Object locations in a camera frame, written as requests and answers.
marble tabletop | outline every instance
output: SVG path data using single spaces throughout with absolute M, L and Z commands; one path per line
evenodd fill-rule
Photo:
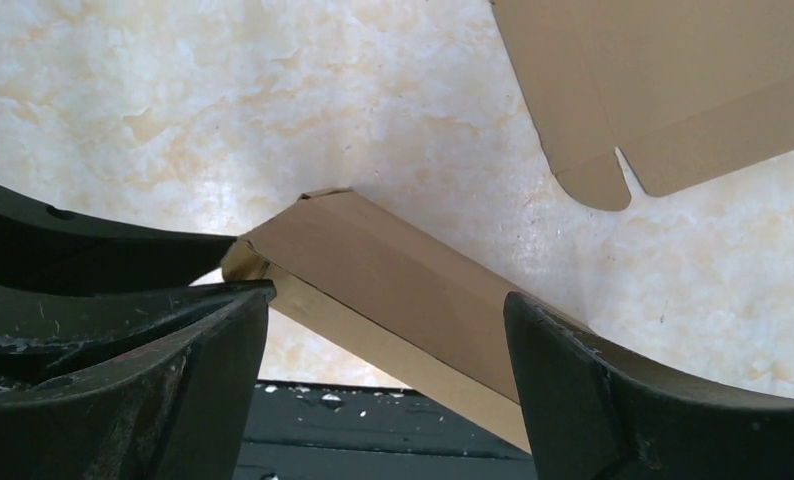
M 3 185 L 224 234 L 353 186 L 613 341 L 794 397 L 794 152 L 628 181 L 621 213 L 561 190 L 486 0 L 0 2 Z M 261 376 L 400 385 L 278 314 Z

marble floor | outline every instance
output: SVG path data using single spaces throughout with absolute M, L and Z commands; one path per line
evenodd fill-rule
M 794 152 L 628 181 L 621 213 L 561 190 L 486 0 L 0 2 L 3 185 L 224 234 L 353 186 L 611 340 L 794 397 Z M 400 385 L 279 315 L 269 343 L 264 378 Z

beige marble pattern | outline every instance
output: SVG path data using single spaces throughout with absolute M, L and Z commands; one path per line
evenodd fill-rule
M 0 2 L 0 183 L 230 234 L 351 185 L 614 341 L 794 397 L 794 152 L 585 208 L 484 0 Z M 279 316 L 262 375 L 397 384 Z

brown cardboard box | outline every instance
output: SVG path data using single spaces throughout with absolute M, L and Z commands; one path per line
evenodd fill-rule
M 529 451 L 503 325 L 520 289 L 361 195 L 303 195 L 223 277 L 273 280 L 277 311 Z
M 794 0 L 491 3 L 580 203 L 629 204 L 616 147 L 653 196 L 794 150 Z

cardboard box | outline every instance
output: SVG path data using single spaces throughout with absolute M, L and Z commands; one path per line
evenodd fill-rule
M 616 147 L 657 197 L 794 150 L 794 0 L 491 3 L 580 203 L 629 204 Z
M 223 277 L 273 280 L 277 311 L 529 451 L 503 323 L 521 289 L 361 195 L 303 195 Z

